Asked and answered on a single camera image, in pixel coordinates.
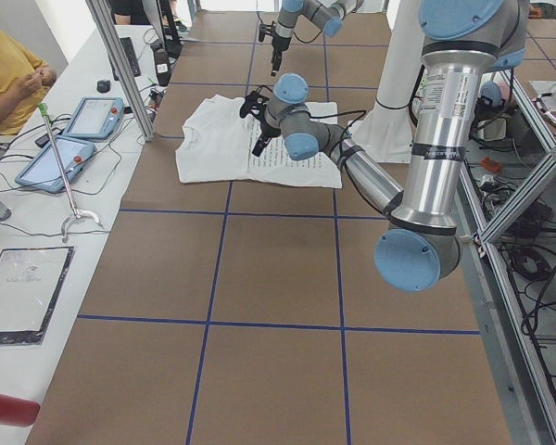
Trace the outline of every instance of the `yellow shirt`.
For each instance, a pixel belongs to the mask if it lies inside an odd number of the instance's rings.
[[[0,96],[20,77],[47,65],[22,44],[0,31]],[[19,102],[17,107],[0,122],[0,134],[17,134],[37,105],[47,94],[42,87]]]

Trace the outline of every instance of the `robotic arm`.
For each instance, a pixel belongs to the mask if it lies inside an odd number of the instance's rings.
[[[242,117],[251,112],[261,121],[262,135],[254,150],[258,155],[280,134],[294,160],[321,150],[390,221],[374,260],[392,286],[427,289],[459,263],[451,205],[478,86],[486,71],[506,70],[523,59],[528,8],[527,0],[422,1],[419,20],[426,36],[422,60],[427,75],[405,190],[346,129],[310,120],[304,104],[307,83],[300,76],[283,75],[268,100],[259,92],[246,99]]]
[[[259,25],[259,41],[266,35],[272,37],[272,76],[275,76],[282,63],[282,53],[290,46],[290,39],[295,33],[299,16],[305,16],[328,37],[334,37],[342,20],[350,12],[362,6],[364,0],[337,0],[331,6],[324,6],[319,0],[284,0],[278,22],[271,25]]]

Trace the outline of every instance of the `tablet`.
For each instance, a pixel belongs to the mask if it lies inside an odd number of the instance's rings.
[[[102,141],[113,133],[122,114],[120,97],[84,97],[62,134]]]
[[[95,153],[95,144],[67,136],[56,136],[56,142],[64,170],[71,182],[82,170],[86,161]],[[51,143],[37,153],[35,158],[15,178],[15,182],[49,193],[57,193],[64,188],[64,181],[59,173]]]

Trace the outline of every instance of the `green handle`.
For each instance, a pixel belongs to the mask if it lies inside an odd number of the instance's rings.
[[[40,103],[37,108],[43,117],[49,118],[49,114],[47,114],[47,104],[45,102]]]

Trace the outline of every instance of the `black mouse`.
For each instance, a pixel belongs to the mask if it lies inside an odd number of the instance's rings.
[[[107,79],[100,80],[96,83],[96,91],[99,93],[106,93],[111,89],[111,81]]]

